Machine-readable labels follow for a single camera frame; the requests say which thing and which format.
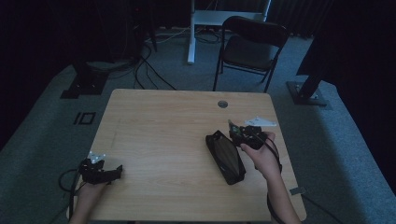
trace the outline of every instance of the table top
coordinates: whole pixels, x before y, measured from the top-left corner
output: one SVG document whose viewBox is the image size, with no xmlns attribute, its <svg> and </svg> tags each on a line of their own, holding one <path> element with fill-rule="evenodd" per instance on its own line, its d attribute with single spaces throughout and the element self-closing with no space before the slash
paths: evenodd
<svg viewBox="0 0 396 224">
<path fill-rule="evenodd" d="M 221 108 L 219 101 L 228 106 Z M 253 162 L 238 149 L 247 173 L 227 185 L 205 137 L 216 130 L 228 136 L 228 119 L 239 126 L 260 116 L 276 133 L 287 189 L 297 182 L 271 97 L 265 93 L 114 90 L 92 143 L 106 153 L 105 170 L 123 165 L 120 180 L 107 186 L 93 220 L 261 221 L 270 220 L 267 187 Z M 300 195 L 290 195 L 300 219 Z"/>
</svg>

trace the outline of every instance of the desk leg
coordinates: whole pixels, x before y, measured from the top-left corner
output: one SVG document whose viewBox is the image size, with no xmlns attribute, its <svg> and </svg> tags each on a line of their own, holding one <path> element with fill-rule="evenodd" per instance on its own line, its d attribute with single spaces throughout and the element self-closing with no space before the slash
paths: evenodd
<svg viewBox="0 0 396 224">
<path fill-rule="evenodd" d="M 190 46 L 189 46 L 189 58 L 187 60 L 188 64 L 194 64 L 195 58 L 195 1 L 191 0 L 191 25 L 190 25 Z"/>
</svg>

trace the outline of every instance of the black pouch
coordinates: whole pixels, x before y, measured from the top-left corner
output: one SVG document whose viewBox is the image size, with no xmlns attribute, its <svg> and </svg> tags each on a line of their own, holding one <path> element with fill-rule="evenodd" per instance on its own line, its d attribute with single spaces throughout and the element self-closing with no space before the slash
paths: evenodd
<svg viewBox="0 0 396 224">
<path fill-rule="evenodd" d="M 206 145 L 218 165 L 225 181 L 233 185 L 245 178 L 245 166 L 238 150 L 221 131 L 206 136 Z"/>
</svg>

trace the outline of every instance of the chair leg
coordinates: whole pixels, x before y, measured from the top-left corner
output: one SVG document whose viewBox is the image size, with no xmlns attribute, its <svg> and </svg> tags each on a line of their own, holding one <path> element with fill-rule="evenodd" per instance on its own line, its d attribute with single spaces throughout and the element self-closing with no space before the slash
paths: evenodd
<svg viewBox="0 0 396 224">
<path fill-rule="evenodd" d="M 213 90 L 212 91 L 216 91 L 216 86 L 218 85 L 218 76 L 219 76 L 220 63 L 222 63 L 222 60 L 219 57 L 218 58 L 218 65 L 217 65 L 217 68 L 216 68 L 216 74 L 215 74 L 215 82 L 213 83 Z"/>
<path fill-rule="evenodd" d="M 265 73 L 265 75 L 264 75 L 264 77 L 262 78 L 262 81 L 260 81 L 260 83 L 263 83 L 264 82 L 264 80 L 265 80 L 265 78 L 268 76 L 268 73 L 270 72 L 270 70 L 268 70 L 266 73 Z"/>
<path fill-rule="evenodd" d="M 224 61 L 221 60 L 221 70 L 220 70 L 220 73 L 223 74 L 223 71 L 224 71 Z"/>
<path fill-rule="evenodd" d="M 271 79 L 272 79 L 272 75 L 273 75 L 273 73 L 274 73 L 274 70 L 275 70 L 275 68 L 273 67 L 273 68 L 271 69 L 270 76 L 268 77 L 267 84 L 265 84 L 264 92 L 267 92 L 267 91 L 268 91 L 268 87 L 270 86 L 270 82 L 271 82 Z"/>
</svg>

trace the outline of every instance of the black chair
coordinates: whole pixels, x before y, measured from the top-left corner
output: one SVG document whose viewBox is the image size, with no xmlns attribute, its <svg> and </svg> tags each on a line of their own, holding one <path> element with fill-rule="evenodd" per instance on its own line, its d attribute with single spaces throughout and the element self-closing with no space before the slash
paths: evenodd
<svg viewBox="0 0 396 224">
<path fill-rule="evenodd" d="M 225 44 L 227 30 L 233 32 L 233 35 Z M 286 28 L 270 22 L 232 16 L 222 24 L 221 34 L 213 91 L 216 90 L 219 70 L 221 68 L 220 72 L 223 73 L 224 64 L 227 63 L 229 66 L 226 67 L 264 76 L 261 83 L 268 77 L 264 88 L 264 92 L 267 92 L 277 58 L 289 37 Z"/>
</svg>

